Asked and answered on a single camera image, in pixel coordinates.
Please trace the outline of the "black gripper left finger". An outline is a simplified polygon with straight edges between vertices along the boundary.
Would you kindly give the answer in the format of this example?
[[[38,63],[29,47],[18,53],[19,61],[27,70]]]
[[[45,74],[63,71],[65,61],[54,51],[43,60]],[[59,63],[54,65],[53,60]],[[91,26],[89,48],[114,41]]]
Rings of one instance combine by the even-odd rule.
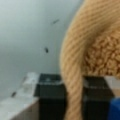
[[[41,74],[34,96],[39,98],[39,120],[64,119],[66,91],[59,74]]]

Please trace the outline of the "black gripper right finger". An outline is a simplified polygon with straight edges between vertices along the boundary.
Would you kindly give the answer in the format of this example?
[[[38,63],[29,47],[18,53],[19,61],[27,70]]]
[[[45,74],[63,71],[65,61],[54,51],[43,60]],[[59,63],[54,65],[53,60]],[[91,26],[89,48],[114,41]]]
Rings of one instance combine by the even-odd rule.
[[[114,98],[104,77],[84,77],[83,120],[107,120],[110,100]]]

